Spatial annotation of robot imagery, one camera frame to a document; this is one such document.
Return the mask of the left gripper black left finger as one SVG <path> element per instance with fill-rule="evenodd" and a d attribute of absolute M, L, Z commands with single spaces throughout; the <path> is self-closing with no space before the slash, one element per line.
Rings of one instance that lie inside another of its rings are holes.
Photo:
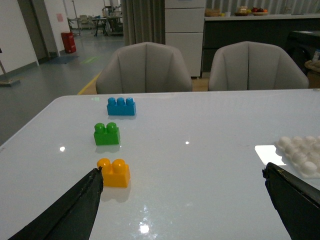
<path fill-rule="evenodd" d="M 10 239 L 88 240 L 102 191 L 102 170 L 94 168 Z"/>

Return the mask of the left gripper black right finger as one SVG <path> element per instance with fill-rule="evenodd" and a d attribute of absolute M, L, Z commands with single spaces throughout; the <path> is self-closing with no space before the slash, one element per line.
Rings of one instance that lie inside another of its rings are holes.
<path fill-rule="evenodd" d="M 320 191 L 276 164 L 262 171 L 274 208 L 292 240 L 320 238 Z"/>

